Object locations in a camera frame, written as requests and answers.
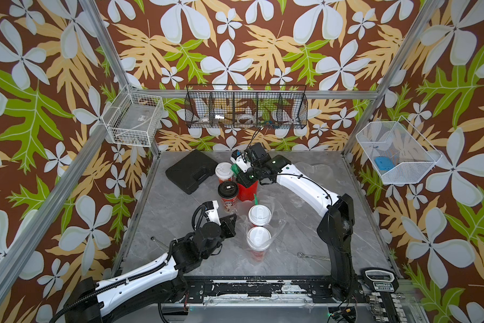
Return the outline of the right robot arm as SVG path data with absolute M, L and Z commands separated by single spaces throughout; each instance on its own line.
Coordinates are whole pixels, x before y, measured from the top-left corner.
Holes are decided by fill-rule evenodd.
M 331 264 L 332 296 L 348 301 L 356 289 L 357 278 L 352 263 L 351 242 L 355 224 L 354 203 L 347 194 L 328 191 L 304 175 L 288 158 L 271 157 L 262 144 L 248 146 L 231 154 L 239 172 L 236 181 L 244 187 L 254 182 L 279 184 L 308 203 L 321 217 L 318 236 L 326 243 Z

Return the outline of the clear plastic carrier bag front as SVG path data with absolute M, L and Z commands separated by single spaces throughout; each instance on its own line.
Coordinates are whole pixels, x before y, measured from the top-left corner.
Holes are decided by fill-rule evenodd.
M 239 204 L 241 212 L 240 247 L 252 265 L 259 265 L 270 253 L 287 225 L 282 203 L 273 196 Z

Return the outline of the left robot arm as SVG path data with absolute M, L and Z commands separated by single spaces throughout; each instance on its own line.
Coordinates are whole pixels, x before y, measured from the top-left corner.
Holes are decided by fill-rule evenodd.
M 115 322 L 148 305 L 176 302 L 188 291 L 184 277 L 202 261 L 217 255 L 227 238 L 236 236 L 237 215 L 207 222 L 185 237 L 172 240 L 169 251 L 148 264 L 119 277 L 85 279 L 72 292 L 51 322 Z

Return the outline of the red cup white lid front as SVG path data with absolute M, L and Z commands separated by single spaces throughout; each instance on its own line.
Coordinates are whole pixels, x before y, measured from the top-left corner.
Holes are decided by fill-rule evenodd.
M 261 226 L 253 227 L 247 232 L 247 245 L 255 261 L 263 260 L 267 249 L 270 247 L 271 239 L 269 230 Z

